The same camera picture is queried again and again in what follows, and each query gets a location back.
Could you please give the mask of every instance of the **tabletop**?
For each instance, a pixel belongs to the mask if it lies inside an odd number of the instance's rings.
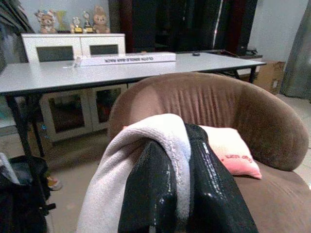
[[[103,85],[130,83],[145,77],[177,72],[219,72],[264,65],[210,53],[176,55],[176,62],[139,63],[71,68],[72,61],[8,64],[0,74],[0,95],[27,95]]]

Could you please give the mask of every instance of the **pink pillow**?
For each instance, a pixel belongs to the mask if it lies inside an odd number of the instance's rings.
[[[259,167],[237,130],[200,125],[219,160],[232,175],[249,175],[261,179]]]

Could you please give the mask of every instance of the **cardboard box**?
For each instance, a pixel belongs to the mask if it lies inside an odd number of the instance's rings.
[[[260,67],[254,84],[276,95],[279,93],[284,77],[285,62],[267,61],[267,64]]]

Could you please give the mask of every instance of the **white table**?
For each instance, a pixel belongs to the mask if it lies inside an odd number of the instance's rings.
[[[44,214],[55,208],[55,204],[46,205],[40,179],[34,168],[30,146],[27,140],[27,124],[31,121],[37,138],[41,156],[43,148],[35,123],[35,111],[39,100],[44,93],[65,90],[91,88],[119,83],[131,83],[146,77],[176,73],[176,72],[223,72],[238,69],[251,69],[250,82],[255,75],[256,66],[264,65],[263,62],[237,59],[210,53],[201,53],[193,56],[191,53],[177,55],[176,62],[107,65],[92,67],[64,68],[72,62],[44,62],[9,64],[0,75],[0,95],[6,97],[11,108],[17,131],[19,133],[25,155],[30,167],[34,183],[40,188],[41,206]],[[24,96],[28,114],[22,118],[15,97]]]

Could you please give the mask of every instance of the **black metal table frame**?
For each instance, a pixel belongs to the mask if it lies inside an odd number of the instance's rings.
[[[213,70],[200,70],[198,72],[201,73],[222,73],[226,71],[233,71],[235,74],[235,77],[237,79],[239,78],[237,70],[239,69],[246,69],[250,68],[251,73],[249,77],[249,82],[253,83],[255,79],[255,71],[256,71],[257,65],[249,65],[249,66],[241,66],[241,67],[230,67],[230,68],[222,68],[222,69],[213,69]],[[61,86],[61,87],[51,87],[51,88],[42,88],[42,89],[32,89],[32,90],[22,90],[22,91],[16,91],[16,92],[8,92],[8,93],[2,93],[1,95],[5,96],[6,102],[8,106],[10,107],[14,121],[16,123],[16,128],[17,132],[19,134],[27,162],[29,164],[30,172],[31,175],[34,179],[34,185],[38,188],[39,190],[39,202],[41,206],[41,212],[44,215],[49,214],[49,210],[56,208],[56,205],[53,204],[46,204],[46,199],[43,193],[42,189],[42,184],[40,181],[40,178],[38,174],[35,171],[34,168],[34,162],[33,162],[33,156],[32,152],[30,149],[30,145],[28,142],[28,122],[31,122],[35,137],[36,137],[36,142],[40,151],[40,156],[44,156],[44,150],[42,148],[40,136],[38,133],[37,129],[37,124],[36,124],[36,117],[35,114],[39,110],[39,101],[42,97],[43,94],[46,93],[52,93],[52,92],[61,92],[61,91],[70,91],[70,90],[78,90],[78,89],[86,89],[86,88],[94,88],[94,87],[99,87],[99,86],[108,86],[108,85],[114,85],[114,84],[123,84],[123,83],[134,83],[139,80],[142,80],[147,77],[139,77],[139,78],[131,78],[131,79],[126,79],[126,80],[116,80],[116,81],[103,81],[99,83],[85,83],[85,84],[78,84],[78,85],[69,85],[69,86]],[[16,102],[15,97],[24,97],[26,101],[26,113],[25,116],[22,116],[20,113],[20,110],[18,108],[18,104]]]

